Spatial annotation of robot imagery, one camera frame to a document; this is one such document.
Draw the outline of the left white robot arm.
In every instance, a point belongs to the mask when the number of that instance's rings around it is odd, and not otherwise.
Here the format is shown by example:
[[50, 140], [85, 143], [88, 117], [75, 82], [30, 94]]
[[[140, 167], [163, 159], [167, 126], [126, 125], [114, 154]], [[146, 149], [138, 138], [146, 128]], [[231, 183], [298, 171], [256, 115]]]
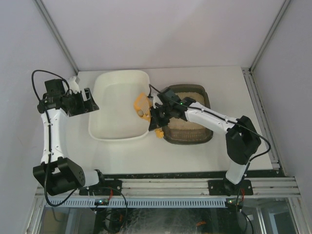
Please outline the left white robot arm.
[[99, 183], [99, 171], [83, 169], [70, 159], [67, 150], [68, 118], [99, 110], [90, 89], [81, 90], [78, 83], [78, 77], [46, 81], [46, 93], [38, 104], [44, 126], [44, 147], [33, 175], [51, 196]]

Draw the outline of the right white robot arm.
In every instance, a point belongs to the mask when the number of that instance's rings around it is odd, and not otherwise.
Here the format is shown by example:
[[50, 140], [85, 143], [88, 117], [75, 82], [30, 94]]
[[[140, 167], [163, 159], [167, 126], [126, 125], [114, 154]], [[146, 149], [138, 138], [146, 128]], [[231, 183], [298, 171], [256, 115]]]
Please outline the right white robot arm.
[[167, 126], [172, 118], [176, 118], [223, 134], [226, 152], [231, 160], [223, 179], [224, 188], [230, 191], [239, 186], [249, 167], [251, 156], [261, 144], [260, 135], [248, 117], [227, 117], [201, 105], [191, 97], [180, 98], [170, 88], [157, 94], [149, 94], [147, 100], [150, 104], [150, 130]]

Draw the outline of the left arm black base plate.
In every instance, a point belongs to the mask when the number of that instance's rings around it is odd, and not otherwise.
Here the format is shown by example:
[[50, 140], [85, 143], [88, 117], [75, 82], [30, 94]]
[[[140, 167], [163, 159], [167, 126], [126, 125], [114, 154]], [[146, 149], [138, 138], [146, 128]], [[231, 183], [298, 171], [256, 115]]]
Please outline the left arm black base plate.
[[121, 192], [122, 181], [116, 178], [108, 178], [101, 171], [97, 170], [97, 175], [99, 177], [99, 183], [89, 187], [80, 189], [79, 195], [94, 195], [94, 196], [106, 196], [113, 192], [113, 195], [118, 195], [116, 192], [118, 190]]

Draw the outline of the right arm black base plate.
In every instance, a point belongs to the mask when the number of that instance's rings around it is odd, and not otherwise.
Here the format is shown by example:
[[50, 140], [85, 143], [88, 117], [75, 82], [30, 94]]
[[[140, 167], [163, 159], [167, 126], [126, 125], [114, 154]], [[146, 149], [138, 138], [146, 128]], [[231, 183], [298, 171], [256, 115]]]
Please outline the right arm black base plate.
[[218, 180], [209, 180], [208, 181], [209, 195], [237, 195], [238, 191], [241, 189], [244, 191], [245, 195], [253, 195], [252, 184], [250, 180], [242, 180], [237, 185], [232, 184], [226, 178]]

